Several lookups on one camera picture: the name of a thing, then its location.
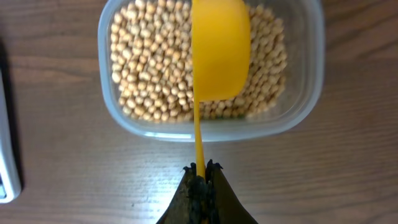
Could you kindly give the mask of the yellow measuring scoop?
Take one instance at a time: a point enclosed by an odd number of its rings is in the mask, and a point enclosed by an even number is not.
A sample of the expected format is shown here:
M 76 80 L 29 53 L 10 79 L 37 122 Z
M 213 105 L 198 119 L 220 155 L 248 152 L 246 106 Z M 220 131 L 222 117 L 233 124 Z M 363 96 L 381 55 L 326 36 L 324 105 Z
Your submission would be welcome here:
M 197 175 L 204 177 L 200 102 L 227 100 L 243 89 L 251 28 L 242 0 L 193 0 L 191 16 L 196 168 Z

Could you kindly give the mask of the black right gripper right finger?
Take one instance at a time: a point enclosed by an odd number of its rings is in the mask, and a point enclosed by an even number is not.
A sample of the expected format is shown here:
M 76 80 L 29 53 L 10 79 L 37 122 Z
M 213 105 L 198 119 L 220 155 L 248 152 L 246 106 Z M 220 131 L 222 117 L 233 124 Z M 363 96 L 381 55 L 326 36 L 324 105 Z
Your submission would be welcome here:
M 210 159 L 206 165 L 208 223 L 258 224 L 243 207 L 223 174 L 222 166 Z

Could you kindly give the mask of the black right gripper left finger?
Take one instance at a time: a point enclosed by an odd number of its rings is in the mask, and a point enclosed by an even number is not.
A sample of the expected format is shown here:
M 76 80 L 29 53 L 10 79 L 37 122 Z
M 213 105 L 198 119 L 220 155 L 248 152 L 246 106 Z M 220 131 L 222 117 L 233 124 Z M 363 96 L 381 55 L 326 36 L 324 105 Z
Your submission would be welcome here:
M 185 166 L 183 171 L 174 196 L 157 224 L 201 224 L 206 219 L 205 179 L 197 176 L 197 167 L 193 162 Z

